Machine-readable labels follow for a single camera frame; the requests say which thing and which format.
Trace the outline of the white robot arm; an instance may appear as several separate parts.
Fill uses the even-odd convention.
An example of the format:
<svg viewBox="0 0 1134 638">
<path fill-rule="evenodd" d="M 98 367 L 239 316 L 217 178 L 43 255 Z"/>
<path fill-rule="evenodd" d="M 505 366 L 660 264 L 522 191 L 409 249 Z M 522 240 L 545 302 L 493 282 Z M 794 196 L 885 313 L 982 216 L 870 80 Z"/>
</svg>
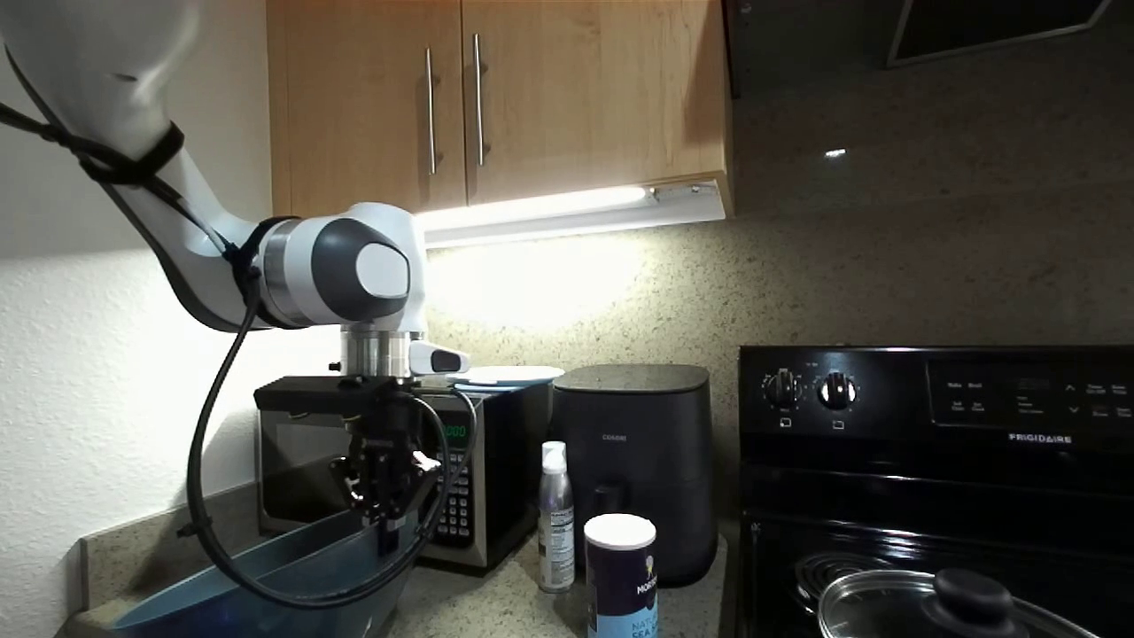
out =
<svg viewBox="0 0 1134 638">
<path fill-rule="evenodd" d="M 154 251 L 178 302 L 212 329 L 343 329 L 343 371 L 463 371 L 424 335 L 424 234 L 388 201 L 328 216 L 229 214 L 166 114 L 198 0 L 0 0 L 2 52 L 38 109 L 15 129 L 62 144 Z"/>
</svg>

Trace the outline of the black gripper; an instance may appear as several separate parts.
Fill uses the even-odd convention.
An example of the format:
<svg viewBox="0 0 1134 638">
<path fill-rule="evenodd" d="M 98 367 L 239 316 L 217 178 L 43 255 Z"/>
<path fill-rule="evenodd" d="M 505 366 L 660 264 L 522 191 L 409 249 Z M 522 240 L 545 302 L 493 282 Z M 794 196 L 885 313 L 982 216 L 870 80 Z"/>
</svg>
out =
<svg viewBox="0 0 1134 638">
<path fill-rule="evenodd" d="M 422 515 L 444 485 L 447 436 L 413 381 L 375 378 L 343 390 L 348 450 L 337 459 L 348 504 L 365 520 Z"/>
</svg>

